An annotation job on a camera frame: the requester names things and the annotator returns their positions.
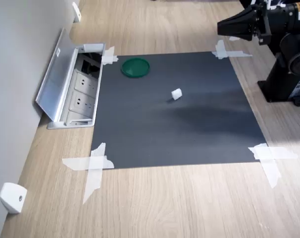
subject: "floor outlet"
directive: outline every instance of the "floor outlet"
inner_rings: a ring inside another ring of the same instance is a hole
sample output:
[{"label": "floor outlet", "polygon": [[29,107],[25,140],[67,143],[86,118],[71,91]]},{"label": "floor outlet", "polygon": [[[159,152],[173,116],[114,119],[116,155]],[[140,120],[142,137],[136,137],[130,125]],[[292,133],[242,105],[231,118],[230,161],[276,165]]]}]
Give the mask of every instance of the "floor outlet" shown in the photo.
[{"label": "floor outlet", "polygon": [[91,79],[82,73],[77,73],[75,90],[84,93],[92,98],[96,97],[97,80]]},{"label": "floor outlet", "polygon": [[74,91],[70,103],[70,111],[92,118],[95,99],[84,93]]}]

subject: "silver metal lid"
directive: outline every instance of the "silver metal lid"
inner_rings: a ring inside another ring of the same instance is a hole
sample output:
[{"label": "silver metal lid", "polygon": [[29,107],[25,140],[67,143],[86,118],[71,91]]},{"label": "silver metal lid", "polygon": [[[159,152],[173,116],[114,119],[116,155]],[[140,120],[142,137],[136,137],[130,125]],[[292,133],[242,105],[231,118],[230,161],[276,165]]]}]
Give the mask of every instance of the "silver metal lid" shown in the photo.
[{"label": "silver metal lid", "polygon": [[45,77],[42,81],[36,102],[52,121],[59,121],[68,88],[67,78],[71,77],[72,58],[78,50],[62,29],[54,49]]}]

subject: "white wall mount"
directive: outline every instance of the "white wall mount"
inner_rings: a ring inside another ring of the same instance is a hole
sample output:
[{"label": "white wall mount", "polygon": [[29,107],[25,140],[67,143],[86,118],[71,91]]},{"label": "white wall mount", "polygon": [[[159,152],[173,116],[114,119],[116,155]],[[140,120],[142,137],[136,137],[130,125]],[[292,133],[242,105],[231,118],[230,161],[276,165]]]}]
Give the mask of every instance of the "white wall mount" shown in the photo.
[{"label": "white wall mount", "polygon": [[10,214],[21,213],[27,189],[11,182],[5,182],[0,191],[0,200]]},{"label": "white wall mount", "polygon": [[79,7],[76,5],[75,2],[72,3],[72,7],[73,7],[73,10],[74,10],[74,22],[80,22],[81,18],[82,18],[82,15],[81,15],[81,12],[79,10]]}]

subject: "white cube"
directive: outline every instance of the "white cube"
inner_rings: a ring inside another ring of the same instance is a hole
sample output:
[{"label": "white cube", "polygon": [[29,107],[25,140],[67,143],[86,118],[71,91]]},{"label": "white cube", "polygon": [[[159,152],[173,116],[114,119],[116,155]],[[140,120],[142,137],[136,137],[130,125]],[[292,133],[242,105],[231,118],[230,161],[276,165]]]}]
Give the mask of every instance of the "white cube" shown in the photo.
[{"label": "white cube", "polygon": [[181,96],[182,96],[182,91],[181,91],[181,89],[175,89],[174,91],[172,91],[171,92],[172,93],[172,98],[174,99],[174,100],[177,100],[177,99],[179,99]]}]

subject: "green plastic lid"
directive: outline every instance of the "green plastic lid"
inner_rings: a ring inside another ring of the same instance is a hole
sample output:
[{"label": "green plastic lid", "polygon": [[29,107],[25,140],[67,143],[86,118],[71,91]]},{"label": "green plastic lid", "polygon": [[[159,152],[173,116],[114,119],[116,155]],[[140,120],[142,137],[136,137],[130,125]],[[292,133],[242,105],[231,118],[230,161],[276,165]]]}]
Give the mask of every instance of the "green plastic lid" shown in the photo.
[{"label": "green plastic lid", "polygon": [[130,78],[140,78],[149,73],[150,65],[142,58],[126,60],[121,66],[121,72]]}]

